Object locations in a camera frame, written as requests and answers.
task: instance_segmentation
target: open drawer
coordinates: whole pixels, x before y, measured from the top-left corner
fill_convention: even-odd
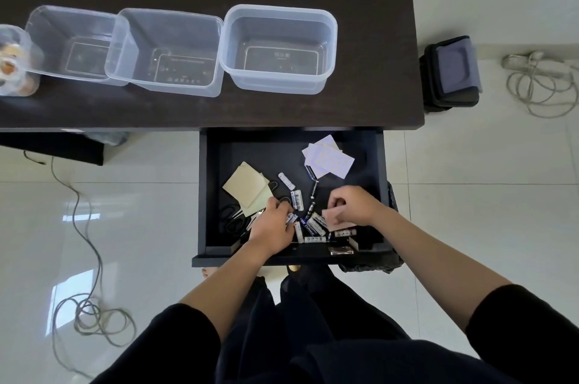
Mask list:
[[[355,161],[346,179],[327,174],[320,178],[315,196],[315,211],[319,214],[327,207],[331,190],[351,184],[359,185],[384,204],[389,201],[386,179],[386,159],[382,131],[343,130],[319,131],[300,128],[250,130],[206,129],[199,138],[199,251],[193,258],[193,266],[219,266],[243,244],[243,240],[228,233],[220,217],[227,205],[237,202],[225,190],[223,184],[237,166],[246,161],[270,181],[279,186],[274,196],[289,196],[288,188],[279,181],[283,172],[302,191],[306,210],[312,181],[303,165],[302,149],[332,134],[337,145]],[[358,227],[358,235],[351,255],[331,255],[335,243],[294,242],[285,250],[271,257],[267,265],[301,265],[307,263],[347,263],[349,265],[380,265],[391,246],[372,227]]]

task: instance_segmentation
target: white tile floor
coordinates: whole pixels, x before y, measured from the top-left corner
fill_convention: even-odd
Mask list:
[[[480,68],[477,107],[428,116],[415,132],[386,133],[400,211],[579,323],[579,109],[560,120],[534,119],[510,99],[496,62]],[[139,331],[201,281],[190,268],[198,141],[195,132],[156,132],[110,149],[104,167],[55,161],[57,174],[90,200],[92,208],[83,199],[77,214],[93,214],[104,300],[130,309]],[[73,203],[47,166],[0,149],[0,382],[84,382],[55,364],[46,336],[53,291],[58,298],[85,290],[96,267],[66,220]],[[279,296],[284,270],[264,271]],[[474,354],[407,266],[391,275],[334,271],[412,337]],[[63,315],[75,366],[94,374],[119,355],[100,338],[73,334],[70,314]]]

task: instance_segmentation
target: black pants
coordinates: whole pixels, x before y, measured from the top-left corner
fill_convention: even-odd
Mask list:
[[[398,323],[336,278],[329,266],[303,265],[298,271],[288,270],[288,276],[294,278],[310,294],[336,340],[410,339]],[[286,281],[287,278],[282,282],[281,288],[284,288]],[[234,327],[243,326],[247,322],[255,300],[264,288],[267,288],[265,278],[256,278],[239,310]]]

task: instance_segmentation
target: right hand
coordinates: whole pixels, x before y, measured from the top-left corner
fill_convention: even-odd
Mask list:
[[[360,186],[342,186],[329,194],[328,209],[343,206],[337,219],[356,225],[372,225],[387,208]]]

